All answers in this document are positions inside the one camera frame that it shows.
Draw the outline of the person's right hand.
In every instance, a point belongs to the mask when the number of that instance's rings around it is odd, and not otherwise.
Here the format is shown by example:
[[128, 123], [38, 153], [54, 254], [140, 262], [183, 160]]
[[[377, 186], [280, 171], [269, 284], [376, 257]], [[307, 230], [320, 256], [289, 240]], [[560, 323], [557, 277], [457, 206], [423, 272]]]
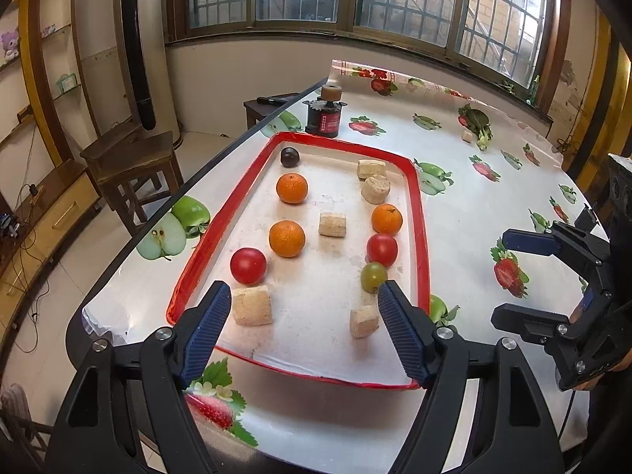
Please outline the person's right hand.
[[569, 322], [571, 324], [591, 326], [599, 314], [597, 301], [581, 300], [572, 311]]

